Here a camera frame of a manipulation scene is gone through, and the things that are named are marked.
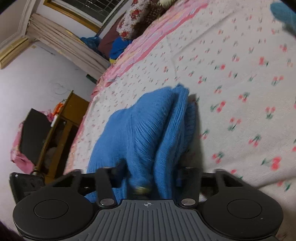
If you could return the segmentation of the blue knit sweater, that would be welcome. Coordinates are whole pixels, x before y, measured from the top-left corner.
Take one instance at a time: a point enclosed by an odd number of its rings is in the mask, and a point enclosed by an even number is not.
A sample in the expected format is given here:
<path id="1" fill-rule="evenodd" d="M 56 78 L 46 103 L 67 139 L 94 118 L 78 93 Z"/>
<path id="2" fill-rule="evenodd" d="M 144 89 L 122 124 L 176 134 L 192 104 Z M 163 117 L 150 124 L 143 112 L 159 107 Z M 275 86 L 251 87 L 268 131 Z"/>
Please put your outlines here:
<path id="1" fill-rule="evenodd" d="M 97 140 L 87 172 L 126 161 L 128 177 L 113 192 L 117 201 L 128 192 L 172 197 L 173 169 L 188 149 L 196 127 L 196 106 L 182 85 L 144 94 L 133 106 L 113 113 Z"/>

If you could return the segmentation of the wooden tv cabinet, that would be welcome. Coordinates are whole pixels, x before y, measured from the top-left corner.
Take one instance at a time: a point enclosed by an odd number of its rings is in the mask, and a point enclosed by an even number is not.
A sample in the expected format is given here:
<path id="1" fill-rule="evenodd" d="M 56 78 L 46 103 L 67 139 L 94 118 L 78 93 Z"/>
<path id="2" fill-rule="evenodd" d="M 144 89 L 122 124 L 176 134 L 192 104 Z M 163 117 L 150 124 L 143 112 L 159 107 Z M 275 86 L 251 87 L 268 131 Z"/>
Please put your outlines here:
<path id="1" fill-rule="evenodd" d="M 44 178 L 46 184 L 63 175 L 70 149 L 89 102 L 71 92 L 53 121 L 32 174 Z"/>

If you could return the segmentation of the black television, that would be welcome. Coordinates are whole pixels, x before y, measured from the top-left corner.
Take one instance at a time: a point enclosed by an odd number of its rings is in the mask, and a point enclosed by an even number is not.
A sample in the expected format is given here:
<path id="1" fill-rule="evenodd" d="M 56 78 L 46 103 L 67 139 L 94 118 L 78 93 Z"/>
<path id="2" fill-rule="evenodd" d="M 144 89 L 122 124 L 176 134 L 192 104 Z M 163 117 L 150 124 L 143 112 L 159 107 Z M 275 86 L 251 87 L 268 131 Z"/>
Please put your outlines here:
<path id="1" fill-rule="evenodd" d="M 33 108 L 23 122 L 20 152 L 35 166 L 39 160 L 41 150 L 51 129 L 51 122 L 47 116 Z"/>

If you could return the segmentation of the orange object on cabinet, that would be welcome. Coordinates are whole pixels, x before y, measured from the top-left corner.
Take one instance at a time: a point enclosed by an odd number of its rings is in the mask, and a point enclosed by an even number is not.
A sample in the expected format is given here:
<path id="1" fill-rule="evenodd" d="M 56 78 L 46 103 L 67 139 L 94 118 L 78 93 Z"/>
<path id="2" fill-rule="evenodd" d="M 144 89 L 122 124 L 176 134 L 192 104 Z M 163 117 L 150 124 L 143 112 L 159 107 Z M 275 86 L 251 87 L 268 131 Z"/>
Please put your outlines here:
<path id="1" fill-rule="evenodd" d="M 54 108 L 54 110 L 53 110 L 53 112 L 52 112 L 53 116 L 57 115 L 57 114 L 60 112 L 60 110 L 61 110 L 61 108 L 62 108 L 63 106 L 64 106 L 64 104 L 63 104 L 62 102 L 59 102 L 59 103 L 55 106 L 55 108 Z"/>

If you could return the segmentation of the left beige curtain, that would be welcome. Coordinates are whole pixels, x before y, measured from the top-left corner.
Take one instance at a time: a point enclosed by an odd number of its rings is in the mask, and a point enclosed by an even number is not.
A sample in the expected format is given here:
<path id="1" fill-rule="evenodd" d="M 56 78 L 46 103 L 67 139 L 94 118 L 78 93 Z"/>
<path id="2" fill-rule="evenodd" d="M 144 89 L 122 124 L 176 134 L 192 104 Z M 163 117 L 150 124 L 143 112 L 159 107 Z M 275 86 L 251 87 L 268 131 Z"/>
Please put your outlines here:
<path id="1" fill-rule="evenodd" d="M 106 59 L 76 35 L 42 15 L 31 14 L 27 36 L 54 49 L 93 78 L 99 79 L 109 67 Z"/>

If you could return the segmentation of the cherry print bed sheet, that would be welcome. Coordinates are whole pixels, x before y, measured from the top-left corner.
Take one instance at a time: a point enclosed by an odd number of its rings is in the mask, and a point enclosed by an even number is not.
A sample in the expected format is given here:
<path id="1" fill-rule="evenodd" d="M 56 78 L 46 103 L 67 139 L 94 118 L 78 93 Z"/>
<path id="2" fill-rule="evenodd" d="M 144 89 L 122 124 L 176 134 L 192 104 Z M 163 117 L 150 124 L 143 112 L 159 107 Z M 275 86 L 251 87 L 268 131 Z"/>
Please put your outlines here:
<path id="1" fill-rule="evenodd" d="M 227 170 L 277 200 L 279 240 L 295 240 L 295 37 L 271 1 L 209 1 L 183 49 L 199 126 L 190 158 Z"/>

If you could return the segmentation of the blue plastic bag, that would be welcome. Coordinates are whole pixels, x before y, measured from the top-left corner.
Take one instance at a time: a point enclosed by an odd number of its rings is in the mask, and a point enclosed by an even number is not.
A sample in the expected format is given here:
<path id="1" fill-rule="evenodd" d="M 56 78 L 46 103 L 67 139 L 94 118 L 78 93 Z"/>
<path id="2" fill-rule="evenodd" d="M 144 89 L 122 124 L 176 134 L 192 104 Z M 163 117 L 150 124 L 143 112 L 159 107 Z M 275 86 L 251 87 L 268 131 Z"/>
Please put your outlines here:
<path id="1" fill-rule="evenodd" d="M 98 46 L 101 42 L 100 37 L 94 36 L 94 37 L 81 37 L 80 40 L 87 45 L 90 49 L 92 49 L 94 52 L 99 53 Z"/>

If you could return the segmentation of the blue yellow garment by pillow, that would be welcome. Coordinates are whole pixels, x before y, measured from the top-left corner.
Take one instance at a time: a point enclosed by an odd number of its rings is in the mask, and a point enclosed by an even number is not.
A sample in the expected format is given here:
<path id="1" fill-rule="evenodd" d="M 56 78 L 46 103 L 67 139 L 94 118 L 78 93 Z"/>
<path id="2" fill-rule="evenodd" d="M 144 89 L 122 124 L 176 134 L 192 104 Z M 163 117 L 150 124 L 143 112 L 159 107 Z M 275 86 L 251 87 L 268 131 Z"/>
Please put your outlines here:
<path id="1" fill-rule="evenodd" d="M 121 37 L 116 38 L 109 52 L 109 62 L 113 64 L 131 43 L 132 40 L 123 40 Z"/>

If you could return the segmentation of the maroon bed cover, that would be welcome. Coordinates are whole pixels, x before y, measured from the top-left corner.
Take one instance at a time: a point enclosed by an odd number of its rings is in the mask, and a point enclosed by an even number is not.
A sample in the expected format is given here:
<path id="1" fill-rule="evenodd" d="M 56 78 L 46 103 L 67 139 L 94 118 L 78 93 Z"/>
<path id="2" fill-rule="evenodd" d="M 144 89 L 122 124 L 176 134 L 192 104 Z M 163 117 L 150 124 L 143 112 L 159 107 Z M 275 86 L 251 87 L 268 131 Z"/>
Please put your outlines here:
<path id="1" fill-rule="evenodd" d="M 97 50 L 99 51 L 99 54 L 104 57 L 105 59 L 109 60 L 109 53 L 112 48 L 112 44 L 115 41 L 116 38 L 119 37 L 119 33 L 117 32 L 116 28 L 120 20 L 124 14 L 122 14 L 116 22 L 112 25 L 112 27 L 109 29 L 109 31 L 105 34 L 105 36 L 100 41 Z"/>

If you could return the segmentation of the window with grille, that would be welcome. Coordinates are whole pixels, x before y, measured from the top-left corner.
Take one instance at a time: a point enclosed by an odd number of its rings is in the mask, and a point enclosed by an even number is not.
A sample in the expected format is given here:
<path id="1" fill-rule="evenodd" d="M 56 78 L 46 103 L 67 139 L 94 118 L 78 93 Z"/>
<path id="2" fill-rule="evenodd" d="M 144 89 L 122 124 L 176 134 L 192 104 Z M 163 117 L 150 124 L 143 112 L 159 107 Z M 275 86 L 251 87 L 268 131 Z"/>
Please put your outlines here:
<path id="1" fill-rule="evenodd" d="M 103 31 L 129 6 L 130 1 L 63 0 L 44 1 L 43 5 L 79 22 L 93 32 Z"/>

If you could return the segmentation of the teal folded garment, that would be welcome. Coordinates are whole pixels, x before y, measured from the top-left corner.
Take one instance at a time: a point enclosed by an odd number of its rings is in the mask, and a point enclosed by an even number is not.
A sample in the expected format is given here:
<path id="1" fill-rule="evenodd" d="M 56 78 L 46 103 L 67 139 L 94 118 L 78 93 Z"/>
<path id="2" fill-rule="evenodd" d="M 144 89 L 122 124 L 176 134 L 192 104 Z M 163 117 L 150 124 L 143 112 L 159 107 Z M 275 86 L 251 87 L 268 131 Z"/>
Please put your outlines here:
<path id="1" fill-rule="evenodd" d="M 276 20 L 283 23 L 284 29 L 295 36 L 295 12 L 281 1 L 273 2 L 270 11 Z"/>

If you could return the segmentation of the pink striped blanket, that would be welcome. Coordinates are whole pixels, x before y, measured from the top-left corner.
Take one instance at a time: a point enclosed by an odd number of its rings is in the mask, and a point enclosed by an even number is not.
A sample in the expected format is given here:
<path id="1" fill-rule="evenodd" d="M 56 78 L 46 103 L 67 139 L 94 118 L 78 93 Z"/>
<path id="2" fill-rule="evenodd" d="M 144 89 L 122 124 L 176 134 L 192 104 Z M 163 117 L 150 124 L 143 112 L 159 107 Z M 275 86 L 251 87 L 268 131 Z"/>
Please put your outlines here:
<path id="1" fill-rule="evenodd" d="M 155 20 L 100 78 L 70 149 L 65 173 L 85 171 L 93 147 L 109 117 L 129 108 L 145 93 L 189 85 L 182 49 L 200 32 L 199 20 L 208 14 L 209 1 L 177 1 Z"/>

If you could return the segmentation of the red floral pillow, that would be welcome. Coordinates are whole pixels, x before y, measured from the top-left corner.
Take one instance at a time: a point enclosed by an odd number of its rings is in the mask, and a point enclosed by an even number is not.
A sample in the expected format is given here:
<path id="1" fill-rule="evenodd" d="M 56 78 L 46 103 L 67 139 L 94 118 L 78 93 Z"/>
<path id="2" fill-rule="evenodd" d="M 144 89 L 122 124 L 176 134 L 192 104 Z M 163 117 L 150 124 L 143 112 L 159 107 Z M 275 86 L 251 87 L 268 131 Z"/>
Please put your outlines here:
<path id="1" fill-rule="evenodd" d="M 123 40 L 134 40 L 164 12 L 159 1 L 132 1 L 130 8 L 120 19 L 116 31 Z"/>

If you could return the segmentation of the pale yellow pillow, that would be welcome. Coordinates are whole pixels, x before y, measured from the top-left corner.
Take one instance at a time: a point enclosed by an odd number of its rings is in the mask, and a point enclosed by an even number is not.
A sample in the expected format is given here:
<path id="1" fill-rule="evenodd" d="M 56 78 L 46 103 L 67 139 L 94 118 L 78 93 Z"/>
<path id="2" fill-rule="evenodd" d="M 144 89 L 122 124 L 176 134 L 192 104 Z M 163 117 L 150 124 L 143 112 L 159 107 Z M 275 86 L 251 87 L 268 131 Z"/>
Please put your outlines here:
<path id="1" fill-rule="evenodd" d="M 163 8 L 169 8 L 175 1 L 174 0 L 159 0 L 158 3 Z"/>

